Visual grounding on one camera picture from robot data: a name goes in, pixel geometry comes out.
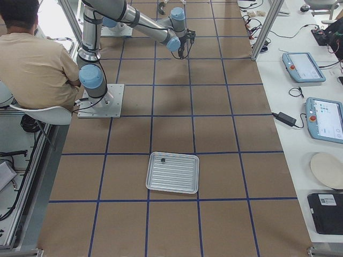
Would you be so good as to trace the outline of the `person in beige shirt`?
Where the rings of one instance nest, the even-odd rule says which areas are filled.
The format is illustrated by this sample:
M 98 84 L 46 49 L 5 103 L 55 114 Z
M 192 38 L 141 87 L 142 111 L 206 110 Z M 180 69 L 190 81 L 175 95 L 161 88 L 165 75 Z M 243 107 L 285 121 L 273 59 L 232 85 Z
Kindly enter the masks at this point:
M 77 64 L 59 43 L 34 35 L 38 1 L 1 1 L 1 81 L 25 109 L 73 110 L 81 85 Z

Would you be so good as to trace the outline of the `blue teach pendant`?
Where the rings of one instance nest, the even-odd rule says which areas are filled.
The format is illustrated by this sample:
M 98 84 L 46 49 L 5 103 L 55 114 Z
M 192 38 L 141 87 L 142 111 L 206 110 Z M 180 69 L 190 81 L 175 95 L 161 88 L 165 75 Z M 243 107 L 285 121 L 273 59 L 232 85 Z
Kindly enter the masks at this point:
M 317 140 L 342 144 L 342 103 L 309 97 L 305 103 L 309 134 Z
M 282 62 L 290 77 L 297 83 L 326 81 L 326 77 L 309 52 L 284 52 Z

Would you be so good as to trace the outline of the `black flat device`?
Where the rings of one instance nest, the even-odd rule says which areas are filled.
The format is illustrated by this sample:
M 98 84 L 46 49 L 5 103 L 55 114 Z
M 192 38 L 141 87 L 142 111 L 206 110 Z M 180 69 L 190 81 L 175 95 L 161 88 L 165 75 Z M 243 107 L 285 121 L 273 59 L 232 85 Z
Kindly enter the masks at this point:
M 312 193 L 307 196 L 316 232 L 342 235 L 342 194 Z

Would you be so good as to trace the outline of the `black power adapter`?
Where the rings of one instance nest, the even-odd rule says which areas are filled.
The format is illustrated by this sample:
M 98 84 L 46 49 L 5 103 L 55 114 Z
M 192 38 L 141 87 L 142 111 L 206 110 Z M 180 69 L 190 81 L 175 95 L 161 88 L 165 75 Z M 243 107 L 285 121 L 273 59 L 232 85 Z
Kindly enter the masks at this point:
M 279 112 L 278 113 L 278 120 L 281 121 L 282 123 L 290 126 L 290 127 L 293 127 L 295 126 L 295 123 L 296 123 L 296 119 L 283 113 L 283 112 Z

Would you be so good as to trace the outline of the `olive brake shoe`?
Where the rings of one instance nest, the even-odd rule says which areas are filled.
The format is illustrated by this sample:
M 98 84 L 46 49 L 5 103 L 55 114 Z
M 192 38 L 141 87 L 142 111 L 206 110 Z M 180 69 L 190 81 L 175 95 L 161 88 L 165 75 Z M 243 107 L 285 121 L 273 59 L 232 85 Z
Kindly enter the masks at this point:
M 161 15 L 165 15 L 165 11 L 164 11 L 164 7 L 166 6 L 166 3 L 165 2 L 160 2 L 158 4 L 158 13 L 161 14 Z

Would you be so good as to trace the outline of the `aluminium frame post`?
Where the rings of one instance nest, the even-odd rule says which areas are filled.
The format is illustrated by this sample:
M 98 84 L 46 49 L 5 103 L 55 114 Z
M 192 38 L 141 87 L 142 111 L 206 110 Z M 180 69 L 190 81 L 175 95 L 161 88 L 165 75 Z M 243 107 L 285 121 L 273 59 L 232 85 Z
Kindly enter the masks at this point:
M 276 0 L 273 1 L 271 4 L 271 7 L 267 13 L 267 16 L 265 18 L 265 21 L 263 23 L 263 26 L 260 30 L 260 33 L 258 35 L 258 38 L 252 48 L 252 53 L 251 53 L 251 60 L 256 61 L 258 55 L 260 54 L 260 51 L 264 45 L 264 42 L 273 26 L 273 23 L 278 16 L 278 13 L 284 3 L 284 0 Z

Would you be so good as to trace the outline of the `white plastic chair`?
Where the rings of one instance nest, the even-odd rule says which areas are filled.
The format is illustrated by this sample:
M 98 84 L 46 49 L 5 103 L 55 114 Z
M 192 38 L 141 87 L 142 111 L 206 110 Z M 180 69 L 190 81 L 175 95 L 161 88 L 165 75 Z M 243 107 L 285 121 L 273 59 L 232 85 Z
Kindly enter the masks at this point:
M 38 123 L 40 131 L 43 133 L 45 139 L 49 142 L 53 150 L 55 150 L 55 145 L 49 139 L 47 133 L 43 129 L 41 122 L 50 125 L 69 125 L 71 123 L 72 113 L 64 107 L 55 106 L 44 109 L 25 109 L 17 104 L 11 104 L 12 109 L 24 112 Z

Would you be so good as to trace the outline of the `beige round plate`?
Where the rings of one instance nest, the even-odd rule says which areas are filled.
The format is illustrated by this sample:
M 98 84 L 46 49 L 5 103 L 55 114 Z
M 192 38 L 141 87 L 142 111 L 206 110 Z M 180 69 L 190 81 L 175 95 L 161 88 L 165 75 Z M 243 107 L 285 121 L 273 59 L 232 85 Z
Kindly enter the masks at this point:
M 313 175 L 327 187 L 342 190 L 342 162 L 328 153 L 317 153 L 310 161 Z

